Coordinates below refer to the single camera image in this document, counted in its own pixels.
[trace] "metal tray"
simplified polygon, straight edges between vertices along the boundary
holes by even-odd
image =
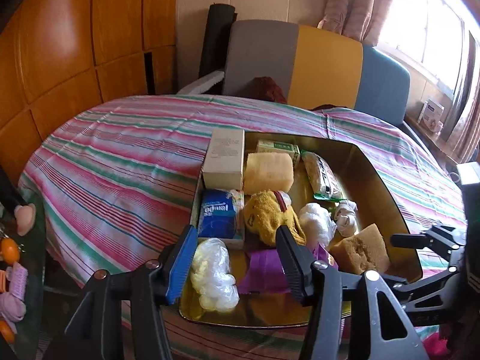
[[[300,149],[316,152],[328,162],[337,176],[344,196],[357,203],[359,229],[376,223],[382,234],[391,268],[387,273],[402,276],[409,282],[422,277],[422,266],[416,250],[392,247],[390,236],[394,233],[409,233],[397,204],[382,179],[354,144],[337,140],[306,137],[299,135],[245,132],[245,160],[249,152],[254,152],[259,139],[293,143]],[[295,169],[295,177],[289,195],[295,212],[310,202],[326,204],[313,198],[303,162]],[[190,224],[197,227],[198,216],[205,189],[202,174],[199,176],[190,215]],[[335,244],[342,237],[337,233],[330,243]],[[248,261],[241,250],[230,250],[232,275],[239,282],[246,273]],[[228,326],[253,329],[278,329],[306,326],[310,317],[310,307],[301,307],[290,294],[240,295],[240,302],[230,313],[204,312],[198,295],[188,278],[179,302],[179,313],[188,321],[206,325]],[[350,302],[344,302],[342,315],[349,316]]]

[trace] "purple package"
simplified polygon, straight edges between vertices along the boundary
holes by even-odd
[[[284,294],[290,292],[277,249],[254,250],[247,254],[250,257],[250,265],[245,277],[237,284],[240,294]],[[320,244],[317,244],[312,254],[316,259],[328,262],[338,269],[333,257]]]

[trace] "striped tablecloth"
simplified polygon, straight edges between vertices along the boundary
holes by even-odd
[[[397,128],[360,112],[310,112],[225,96],[114,100],[58,128],[20,180],[42,195],[49,252],[80,285],[100,268],[132,270],[175,242],[189,221],[212,128],[309,135],[358,145],[392,193],[412,233],[464,226],[459,189]],[[420,251],[424,275],[445,262]],[[128,323],[129,305],[123,305]],[[296,359],[304,329],[215,329],[164,310],[174,352],[191,358]]]

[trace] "blue gripper pad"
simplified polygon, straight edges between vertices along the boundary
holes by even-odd
[[[175,303],[180,296],[190,271],[191,261],[194,259],[197,249],[198,232],[192,225],[187,225],[177,243],[173,247],[163,266],[164,278],[166,279],[165,299],[169,305]]]

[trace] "wooden wardrobe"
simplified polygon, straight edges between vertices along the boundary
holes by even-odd
[[[23,0],[0,34],[0,164],[16,183],[32,152],[78,113],[175,90],[176,0]]]

